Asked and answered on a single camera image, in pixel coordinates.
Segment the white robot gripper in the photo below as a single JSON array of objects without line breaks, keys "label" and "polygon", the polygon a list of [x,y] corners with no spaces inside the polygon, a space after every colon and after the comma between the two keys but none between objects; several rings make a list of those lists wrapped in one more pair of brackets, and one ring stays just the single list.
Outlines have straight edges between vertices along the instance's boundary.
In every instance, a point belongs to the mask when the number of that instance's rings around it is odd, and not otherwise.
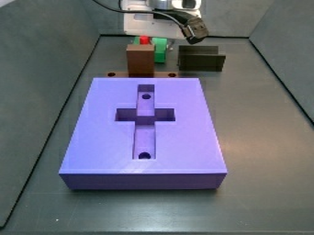
[{"label": "white robot gripper", "polygon": [[122,0],[125,32],[167,39],[185,39],[185,24],[202,18],[202,0]]}]

